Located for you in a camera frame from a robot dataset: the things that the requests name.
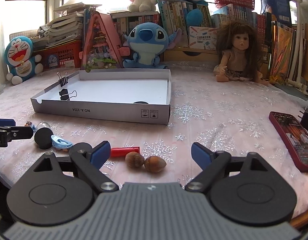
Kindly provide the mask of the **black round puck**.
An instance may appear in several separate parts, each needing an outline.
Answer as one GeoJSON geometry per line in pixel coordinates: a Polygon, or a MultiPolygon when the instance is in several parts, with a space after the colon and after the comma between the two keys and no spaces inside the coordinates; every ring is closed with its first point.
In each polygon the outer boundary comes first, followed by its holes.
{"type": "Polygon", "coordinates": [[[77,144],[74,144],[70,150],[69,155],[75,153],[75,152],[89,152],[92,149],[92,146],[86,142],[79,142],[77,144]]]}
{"type": "Polygon", "coordinates": [[[43,127],[34,134],[34,141],[41,150],[47,150],[52,147],[52,135],[53,131],[50,128],[43,127]]]}
{"type": "Polygon", "coordinates": [[[136,101],[133,104],[137,104],[137,105],[148,105],[149,103],[146,101],[136,101]]]}

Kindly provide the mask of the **clear plastic dome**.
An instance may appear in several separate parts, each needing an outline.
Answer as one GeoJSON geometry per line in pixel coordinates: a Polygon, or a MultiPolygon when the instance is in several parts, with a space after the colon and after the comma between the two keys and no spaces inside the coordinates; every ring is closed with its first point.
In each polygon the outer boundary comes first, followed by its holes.
{"type": "Polygon", "coordinates": [[[45,121],[41,121],[40,123],[37,124],[36,126],[36,130],[39,130],[41,128],[48,128],[48,129],[51,129],[51,126],[45,122],[45,121]]]}

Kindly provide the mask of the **brown hazelnut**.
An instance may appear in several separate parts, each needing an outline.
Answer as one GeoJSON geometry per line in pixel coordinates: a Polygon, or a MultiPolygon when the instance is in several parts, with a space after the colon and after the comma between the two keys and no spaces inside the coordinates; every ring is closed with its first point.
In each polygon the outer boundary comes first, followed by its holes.
{"type": "Polygon", "coordinates": [[[163,158],[154,155],[145,159],[144,166],[147,172],[159,173],[166,167],[166,162],[163,158]]]}
{"type": "Polygon", "coordinates": [[[144,157],[138,152],[130,152],[125,156],[125,163],[130,168],[140,168],[144,162],[144,157]]]}

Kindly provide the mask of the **light blue hair clip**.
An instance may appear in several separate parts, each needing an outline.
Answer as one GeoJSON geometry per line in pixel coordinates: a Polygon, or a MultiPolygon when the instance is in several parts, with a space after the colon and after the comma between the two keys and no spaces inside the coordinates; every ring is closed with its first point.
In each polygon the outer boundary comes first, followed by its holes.
{"type": "Polygon", "coordinates": [[[64,151],[68,152],[70,148],[72,148],[73,143],[70,141],[67,141],[57,135],[51,135],[51,141],[52,141],[52,146],[59,150],[59,151],[64,151]]]}

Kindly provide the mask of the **black binder clip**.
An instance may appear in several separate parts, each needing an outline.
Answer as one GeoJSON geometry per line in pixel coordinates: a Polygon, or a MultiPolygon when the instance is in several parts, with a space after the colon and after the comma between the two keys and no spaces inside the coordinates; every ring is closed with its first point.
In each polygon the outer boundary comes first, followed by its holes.
{"type": "Polygon", "coordinates": [[[69,92],[66,88],[62,89],[59,92],[59,97],[61,101],[69,101],[71,98],[77,97],[77,91],[73,90],[72,92],[69,92]]]}
{"type": "Polygon", "coordinates": [[[65,72],[64,76],[61,75],[60,72],[57,72],[59,85],[61,87],[65,86],[68,83],[68,73],[65,72]]]}

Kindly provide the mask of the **small blue figurine charm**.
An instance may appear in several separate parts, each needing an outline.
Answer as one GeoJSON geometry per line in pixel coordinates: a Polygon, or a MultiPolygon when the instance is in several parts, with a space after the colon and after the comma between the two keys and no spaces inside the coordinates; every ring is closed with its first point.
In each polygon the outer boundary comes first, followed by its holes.
{"type": "Polygon", "coordinates": [[[30,121],[27,121],[25,126],[26,127],[31,127],[34,132],[37,130],[36,126],[32,122],[30,122],[30,121]]]}

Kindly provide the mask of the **Doraemon plush toy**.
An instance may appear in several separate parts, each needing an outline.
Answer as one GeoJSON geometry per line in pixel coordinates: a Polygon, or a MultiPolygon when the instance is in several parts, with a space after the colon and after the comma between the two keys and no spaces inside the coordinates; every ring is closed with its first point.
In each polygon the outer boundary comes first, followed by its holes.
{"type": "Polygon", "coordinates": [[[39,54],[32,56],[32,52],[33,43],[26,36],[15,37],[7,45],[4,59],[9,72],[6,79],[12,85],[19,85],[43,71],[42,57],[39,54]]]}

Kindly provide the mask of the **black binder clip on box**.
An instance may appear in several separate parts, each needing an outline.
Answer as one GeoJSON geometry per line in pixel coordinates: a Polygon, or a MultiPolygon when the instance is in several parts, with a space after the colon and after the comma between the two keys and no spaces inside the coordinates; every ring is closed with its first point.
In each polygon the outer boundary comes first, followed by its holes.
{"type": "Polygon", "coordinates": [[[65,86],[68,83],[68,73],[65,72],[64,76],[61,75],[60,72],[57,72],[59,85],[61,87],[65,86]]]}

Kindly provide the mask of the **red plastic crate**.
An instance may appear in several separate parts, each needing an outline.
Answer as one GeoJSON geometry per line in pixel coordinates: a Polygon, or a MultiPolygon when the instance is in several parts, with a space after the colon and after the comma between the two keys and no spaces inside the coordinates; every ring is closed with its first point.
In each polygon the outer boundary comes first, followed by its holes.
{"type": "Polygon", "coordinates": [[[81,59],[79,53],[82,51],[82,41],[73,40],[64,44],[34,51],[33,56],[42,57],[40,63],[43,70],[53,68],[80,68],[81,59]]]}

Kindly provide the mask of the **dark red smartphone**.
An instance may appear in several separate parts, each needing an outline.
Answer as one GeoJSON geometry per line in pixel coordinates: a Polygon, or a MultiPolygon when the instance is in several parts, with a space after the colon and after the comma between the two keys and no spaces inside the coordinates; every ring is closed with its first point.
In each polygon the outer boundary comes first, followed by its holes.
{"type": "Polygon", "coordinates": [[[283,140],[300,172],[308,172],[308,132],[291,114],[269,113],[269,120],[283,140]]]}

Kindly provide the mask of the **pink triangular diorama house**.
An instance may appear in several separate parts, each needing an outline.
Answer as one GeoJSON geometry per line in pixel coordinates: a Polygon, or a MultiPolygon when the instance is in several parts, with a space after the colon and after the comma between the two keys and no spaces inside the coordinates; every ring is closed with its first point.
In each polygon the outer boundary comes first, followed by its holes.
{"type": "Polygon", "coordinates": [[[93,12],[81,52],[81,70],[123,68],[123,57],[130,55],[124,47],[109,14],[93,12]]]}

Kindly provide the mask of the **wooden drawer shelf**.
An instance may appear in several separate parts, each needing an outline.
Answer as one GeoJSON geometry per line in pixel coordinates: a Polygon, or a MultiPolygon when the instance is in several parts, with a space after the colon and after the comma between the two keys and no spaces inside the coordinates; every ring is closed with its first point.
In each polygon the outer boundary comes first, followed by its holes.
{"type": "Polygon", "coordinates": [[[218,63],[218,55],[215,50],[202,50],[192,48],[174,48],[166,50],[161,59],[169,61],[193,61],[218,63]]]}

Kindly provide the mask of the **stack of books and papers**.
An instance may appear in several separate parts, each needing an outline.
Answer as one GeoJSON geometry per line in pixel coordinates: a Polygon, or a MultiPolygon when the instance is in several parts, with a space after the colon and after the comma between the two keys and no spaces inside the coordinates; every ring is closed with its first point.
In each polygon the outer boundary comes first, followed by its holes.
{"type": "Polygon", "coordinates": [[[38,51],[82,38],[87,13],[94,12],[99,6],[99,4],[79,2],[56,8],[55,12],[59,16],[40,26],[36,36],[31,38],[34,50],[38,51]]]}

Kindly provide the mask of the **white pipe rack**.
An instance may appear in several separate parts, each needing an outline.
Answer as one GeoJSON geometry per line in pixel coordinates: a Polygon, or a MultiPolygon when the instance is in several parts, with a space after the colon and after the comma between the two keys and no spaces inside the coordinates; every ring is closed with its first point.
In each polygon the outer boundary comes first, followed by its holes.
{"type": "Polygon", "coordinates": [[[285,80],[288,85],[291,85],[306,94],[307,86],[301,82],[302,64],[303,64],[303,18],[302,18],[302,0],[292,0],[296,3],[297,8],[297,29],[296,29],[296,41],[293,54],[293,61],[289,77],[285,80]]]}

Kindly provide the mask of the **row of upright books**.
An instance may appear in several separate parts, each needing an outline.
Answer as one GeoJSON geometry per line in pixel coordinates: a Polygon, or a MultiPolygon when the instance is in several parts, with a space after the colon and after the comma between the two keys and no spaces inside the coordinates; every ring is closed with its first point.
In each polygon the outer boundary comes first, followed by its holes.
{"type": "Polygon", "coordinates": [[[261,42],[270,46],[271,25],[275,16],[270,12],[257,14],[248,7],[227,4],[210,13],[209,7],[177,0],[160,0],[158,11],[111,12],[114,26],[120,35],[129,34],[136,25],[152,22],[161,25],[171,35],[176,29],[182,29],[182,47],[189,47],[188,41],[194,38],[189,34],[191,27],[215,29],[229,21],[245,22],[256,29],[261,42]]]}

